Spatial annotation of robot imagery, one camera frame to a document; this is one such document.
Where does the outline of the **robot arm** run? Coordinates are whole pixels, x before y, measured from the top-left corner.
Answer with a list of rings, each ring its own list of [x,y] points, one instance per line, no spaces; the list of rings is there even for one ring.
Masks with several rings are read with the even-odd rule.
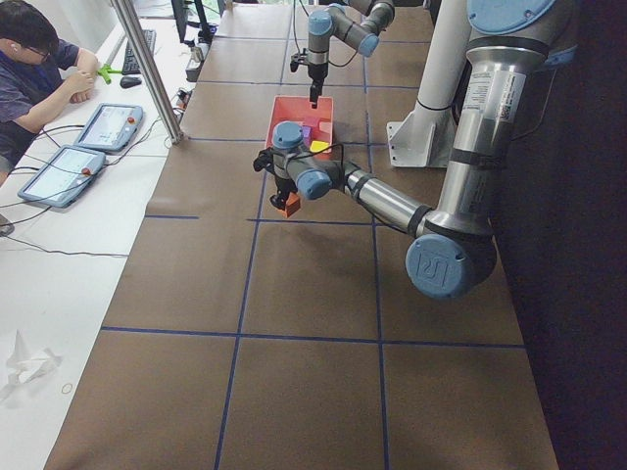
[[[454,299],[487,279],[497,260],[490,211],[532,77],[569,63],[576,51],[576,1],[443,1],[413,110],[387,126],[390,163],[436,168],[444,180],[425,205],[345,159],[306,145],[285,119],[254,160],[270,173],[282,210],[291,196],[331,190],[411,237],[406,270],[434,299]]]
[[[395,18],[393,1],[345,1],[345,4],[365,15],[364,20],[353,21],[345,7],[336,3],[313,11],[308,18],[308,47],[295,59],[295,66],[303,64],[308,69],[312,81],[309,101],[313,109],[317,108],[328,75],[331,38],[339,39],[368,58],[379,43],[380,33]]]

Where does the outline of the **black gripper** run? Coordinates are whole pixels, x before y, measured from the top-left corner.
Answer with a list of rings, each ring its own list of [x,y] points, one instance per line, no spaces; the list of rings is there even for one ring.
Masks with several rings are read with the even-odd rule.
[[[274,176],[274,182],[276,185],[277,193],[272,195],[269,200],[270,203],[278,210],[285,209],[285,195],[296,194],[297,186],[291,179],[286,179]]]
[[[327,77],[327,63],[309,64],[308,75],[313,81],[310,87],[310,103],[312,103],[312,108],[316,109],[318,107],[318,100],[322,91],[321,86]]]

